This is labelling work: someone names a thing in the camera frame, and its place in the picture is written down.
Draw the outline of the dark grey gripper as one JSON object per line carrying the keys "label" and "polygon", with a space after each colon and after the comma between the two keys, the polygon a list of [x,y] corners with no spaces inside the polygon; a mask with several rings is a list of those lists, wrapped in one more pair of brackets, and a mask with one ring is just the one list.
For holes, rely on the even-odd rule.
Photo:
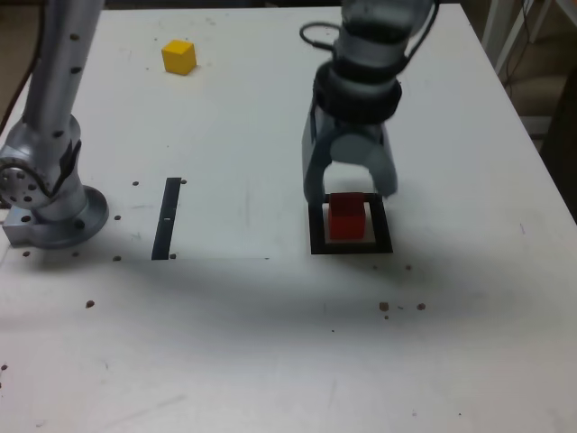
{"label": "dark grey gripper", "polygon": [[[344,130],[358,131],[335,139],[337,132]],[[398,191],[397,170],[383,123],[345,122],[319,105],[311,105],[302,136],[303,190],[308,205],[324,202],[324,173],[332,161],[364,167],[384,198]]]}

